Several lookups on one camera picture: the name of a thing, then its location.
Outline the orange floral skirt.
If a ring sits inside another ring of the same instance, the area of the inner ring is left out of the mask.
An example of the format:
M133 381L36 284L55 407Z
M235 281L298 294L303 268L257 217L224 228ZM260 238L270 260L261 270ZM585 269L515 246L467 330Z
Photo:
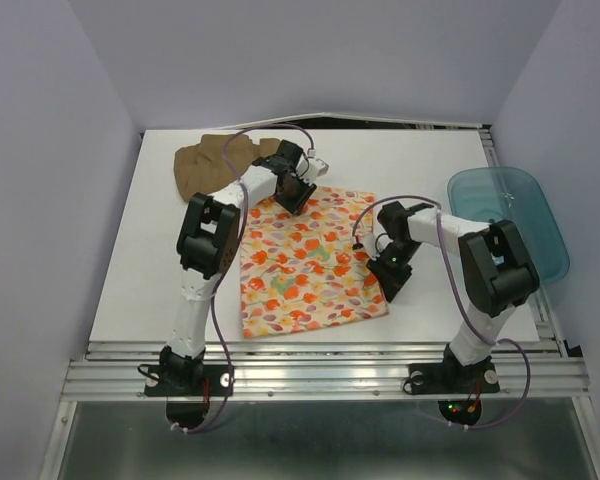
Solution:
M337 327L387 314L369 259L354 248L372 231L371 192L319 187L294 216L273 198L250 210L241 243L247 339Z

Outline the brown pleated skirt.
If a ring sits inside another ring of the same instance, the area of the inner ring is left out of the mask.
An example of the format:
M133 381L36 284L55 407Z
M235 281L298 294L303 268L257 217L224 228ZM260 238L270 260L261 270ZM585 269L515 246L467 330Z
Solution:
M222 151L230 135L204 134L198 144L179 148L174 154L173 171L181 199L187 203L200 192L211 194L235 180L233 171L223 160ZM253 141L240 135L226 148L226 157L239 175L254 160L274 154L280 145L276 138Z

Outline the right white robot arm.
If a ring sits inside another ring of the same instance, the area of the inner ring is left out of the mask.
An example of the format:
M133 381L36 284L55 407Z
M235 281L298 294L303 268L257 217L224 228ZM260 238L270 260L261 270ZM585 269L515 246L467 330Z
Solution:
M354 247L368 256L367 269L391 302L412 275L412 257L421 245L440 250L463 318L448 345L450 360L440 366L443 384L462 390L476 378L474 365L487 359L514 310L540 286L539 274L516 225L485 223L445 214L422 197L406 207L398 196L382 201L377 220L389 242L372 233L352 232Z

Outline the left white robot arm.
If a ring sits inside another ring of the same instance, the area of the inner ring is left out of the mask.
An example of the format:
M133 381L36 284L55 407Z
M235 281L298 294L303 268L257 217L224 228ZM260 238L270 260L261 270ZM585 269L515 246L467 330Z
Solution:
M195 392L202 382L206 322L212 299L241 243L239 229L249 210L272 197L299 215L325 175L328 164L313 151L281 141L276 152L256 159L245 173L211 194L189 201L176 243L182 286L172 333L159 356L159 378L179 393Z

